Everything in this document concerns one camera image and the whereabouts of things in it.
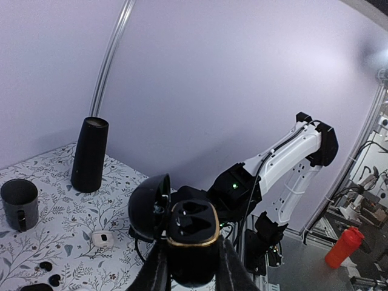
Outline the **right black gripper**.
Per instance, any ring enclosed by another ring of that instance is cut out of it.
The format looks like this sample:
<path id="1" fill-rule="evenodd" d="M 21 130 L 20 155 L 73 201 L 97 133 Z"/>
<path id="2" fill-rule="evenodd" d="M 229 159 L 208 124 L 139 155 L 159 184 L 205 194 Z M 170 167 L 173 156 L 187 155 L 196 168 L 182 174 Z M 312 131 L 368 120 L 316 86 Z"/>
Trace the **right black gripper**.
<path id="1" fill-rule="evenodd" d="M 129 235 L 144 242 L 212 242 L 229 224 L 206 192 L 189 186 L 138 186 L 129 198 Z"/>

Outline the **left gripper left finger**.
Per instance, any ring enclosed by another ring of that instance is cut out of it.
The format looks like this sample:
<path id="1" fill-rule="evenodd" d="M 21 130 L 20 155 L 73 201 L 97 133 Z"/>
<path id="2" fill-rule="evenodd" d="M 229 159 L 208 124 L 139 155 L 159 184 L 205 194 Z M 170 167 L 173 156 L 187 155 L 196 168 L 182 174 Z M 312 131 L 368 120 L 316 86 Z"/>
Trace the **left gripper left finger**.
<path id="1" fill-rule="evenodd" d="M 167 261 L 166 243 L 158 241 L 154 244 L 127 291 L 166 291 L 171 290 L 171 275 Z"/>

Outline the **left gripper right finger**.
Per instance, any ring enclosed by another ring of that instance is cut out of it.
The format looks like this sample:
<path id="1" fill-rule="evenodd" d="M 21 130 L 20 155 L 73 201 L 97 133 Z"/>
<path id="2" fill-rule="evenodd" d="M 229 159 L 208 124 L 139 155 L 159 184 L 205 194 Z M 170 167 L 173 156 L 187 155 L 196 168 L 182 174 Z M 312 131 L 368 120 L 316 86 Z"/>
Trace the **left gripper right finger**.
<path id="1" fill-rule="evenodd" d="M 245 270 L 229 239 L 222 235 L 218 239 L 219 266 L 216 271 L 217 290 L 258 290 Z"/>

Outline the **black gold-trimmed earbud case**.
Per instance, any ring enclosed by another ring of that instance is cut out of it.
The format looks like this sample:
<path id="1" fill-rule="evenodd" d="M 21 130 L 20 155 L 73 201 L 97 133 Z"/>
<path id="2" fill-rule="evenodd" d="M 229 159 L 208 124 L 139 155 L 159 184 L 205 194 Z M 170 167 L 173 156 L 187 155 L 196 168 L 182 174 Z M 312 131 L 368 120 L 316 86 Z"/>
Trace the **black gold-trimmed earbud case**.
<path id="1" fill-rule="evenodd" d="M 168 174 L 147 178 L 130 195 L 128 214 L 130 236 L 155 243 L 178 284 L 201 287 L 215 276 L 220 226 L 205 191 L 172 192 Z"/>

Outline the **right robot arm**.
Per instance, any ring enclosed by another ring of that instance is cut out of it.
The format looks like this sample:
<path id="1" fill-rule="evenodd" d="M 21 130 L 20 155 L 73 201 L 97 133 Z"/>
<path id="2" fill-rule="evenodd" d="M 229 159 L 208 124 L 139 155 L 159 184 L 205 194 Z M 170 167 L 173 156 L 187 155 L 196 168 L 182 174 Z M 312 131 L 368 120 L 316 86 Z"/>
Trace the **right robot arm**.
<path id="1" fill-rule="evenodd" d="M 165 241 L 174 270 L 192 272 L 216 266 L 221 227 L 235 223 L 253 270 L 282 240 L 311 180 L 337 152 L 334 128 L 298 113 L 285 137 L 222 172 L 208 190 L 182 186 L 173 192 L 166 174 L 144 180 L 129 199 L 129 234 L 148 243 Z"/>

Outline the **white case with black button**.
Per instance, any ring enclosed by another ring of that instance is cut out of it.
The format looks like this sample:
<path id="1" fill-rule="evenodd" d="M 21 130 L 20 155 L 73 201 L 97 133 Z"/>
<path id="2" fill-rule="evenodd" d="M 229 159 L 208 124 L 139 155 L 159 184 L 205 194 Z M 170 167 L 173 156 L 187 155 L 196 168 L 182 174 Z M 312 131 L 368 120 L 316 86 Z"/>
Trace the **white case with black button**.
<path id="1" fill-rule="evenodd" d="M 112 247 L 114 237 L 112 232 L 106 230 L 95 231 L 92 233 L 92 243 L 96 247 Z"/>

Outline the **black oval earbud case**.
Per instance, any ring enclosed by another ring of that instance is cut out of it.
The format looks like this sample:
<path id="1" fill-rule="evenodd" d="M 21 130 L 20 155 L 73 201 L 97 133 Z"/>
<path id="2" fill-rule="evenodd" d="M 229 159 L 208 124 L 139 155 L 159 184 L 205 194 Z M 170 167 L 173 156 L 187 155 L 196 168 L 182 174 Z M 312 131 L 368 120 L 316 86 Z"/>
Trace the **black oval earbud case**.
<path id="1" fill-rule="evenodd" d="M 45 283 L 23 286 L 20 289 L 20 291 L 51 291 L 51 290 L 52 290 L 52 288 Z"/>

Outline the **floral patterned table mat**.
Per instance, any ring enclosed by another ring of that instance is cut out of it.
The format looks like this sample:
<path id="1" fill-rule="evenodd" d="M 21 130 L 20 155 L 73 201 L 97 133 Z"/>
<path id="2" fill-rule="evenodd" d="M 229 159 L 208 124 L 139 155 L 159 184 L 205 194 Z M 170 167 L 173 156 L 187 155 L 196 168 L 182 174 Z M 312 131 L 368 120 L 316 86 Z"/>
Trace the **floral patterned table mat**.
<path id="1" fill-rule="evenodd" d="M 31 181 L 38 189 L 39 219 L 26 232 L 1 220 L 1 289 L 19 290 L 61 276 L 59 290 L 125 290 L 151 245 L 129 235 L 127 203 L 145 176 L 106 157 L 98 191 L 82 193 L 70 182 L 75 145 L 69 144 L 1 170 L 1 181 Z M 95 231 L 110 231 L 112 247 L 96 247 Z M 39 264 L 48 261 L 50 272 Z"/>

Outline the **black round earbud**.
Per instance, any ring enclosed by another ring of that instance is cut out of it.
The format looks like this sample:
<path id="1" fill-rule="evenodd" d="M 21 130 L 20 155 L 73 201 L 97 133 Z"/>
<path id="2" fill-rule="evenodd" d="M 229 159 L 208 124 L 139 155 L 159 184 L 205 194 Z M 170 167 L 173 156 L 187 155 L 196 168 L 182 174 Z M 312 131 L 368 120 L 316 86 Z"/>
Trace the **black round earbud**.
<path id="1" fill-rule="evenodd" d="M 49 277 L 48 282 L 51 286 L 58 287 L 60 285 L 60 282 L 61 282 L 61 276 L 58 274 L 54 274 L 54 275 Z"/>
<path id="2" fill-rule="evenodd" d="M 52 270 L 52 268 L 53 268 L 52 264 L 50 262 L 48 262 L 48 261 L 41 262 L 39 264 L 39 267 L 41 269 L 44 269 L 44 270 L 48 271 L 48 272 L 50 272 Z"/>

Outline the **black tapered vase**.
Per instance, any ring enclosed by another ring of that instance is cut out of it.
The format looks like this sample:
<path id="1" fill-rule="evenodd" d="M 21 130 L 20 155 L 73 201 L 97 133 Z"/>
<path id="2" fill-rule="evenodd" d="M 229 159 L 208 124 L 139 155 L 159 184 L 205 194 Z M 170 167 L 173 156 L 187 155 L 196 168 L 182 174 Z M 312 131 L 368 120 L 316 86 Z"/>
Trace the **black tapered vase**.
<path id="1" fill-rule="evenodd" d="M 79 192 L 92 193 L 102 183 L 109 123 L 98 117 L 86 117 L 76 144 L 71 184 Z"/>

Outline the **orange bottle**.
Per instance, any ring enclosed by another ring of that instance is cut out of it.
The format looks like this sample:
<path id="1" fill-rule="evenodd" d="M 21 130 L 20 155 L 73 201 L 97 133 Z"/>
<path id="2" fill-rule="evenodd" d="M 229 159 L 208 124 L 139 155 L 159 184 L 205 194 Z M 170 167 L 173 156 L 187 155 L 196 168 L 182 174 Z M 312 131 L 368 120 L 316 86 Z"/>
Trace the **orange bottle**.
<path id="1" fill-rule="evenodd" d="M 350 226 L 343 231 L 338 241 L 325 256 L 325 262 L 332 269 L 338 269 L 345 259 L 359 249 L 364 235 L 357 227 Z"/>

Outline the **dark grey mug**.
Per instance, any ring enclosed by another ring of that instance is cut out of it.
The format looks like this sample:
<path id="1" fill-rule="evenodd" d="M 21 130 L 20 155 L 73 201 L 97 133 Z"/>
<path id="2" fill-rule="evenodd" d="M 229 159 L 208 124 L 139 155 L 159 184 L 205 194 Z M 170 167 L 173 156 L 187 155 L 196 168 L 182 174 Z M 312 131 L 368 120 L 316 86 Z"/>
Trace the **dark grey mug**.
<path id="1" fill-rule="evenodd" d="M 26 232 L 38 223 L 38 189 L 32 182 L 26 179 L 5 182 L 1 187 L 1 201 L 12 229 Z"/>

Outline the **right aluminium frame post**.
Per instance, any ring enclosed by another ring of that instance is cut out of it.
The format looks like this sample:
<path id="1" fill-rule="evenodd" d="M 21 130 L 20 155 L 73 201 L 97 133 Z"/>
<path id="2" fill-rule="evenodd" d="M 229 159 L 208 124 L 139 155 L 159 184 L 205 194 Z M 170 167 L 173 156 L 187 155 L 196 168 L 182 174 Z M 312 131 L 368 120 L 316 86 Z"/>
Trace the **right aluminium frame post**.
<path id="1" fill-rule="evenodd" d="M 125 0 L 122 8 L 120 9 L 115 25 L 113 26 L 113 30 L 99 69 L 98 77 L 96 79 L 89 110 L 90 116 L 98 117 L 100 114 L 113 60 L 135 4 L 136 0 Z"/>

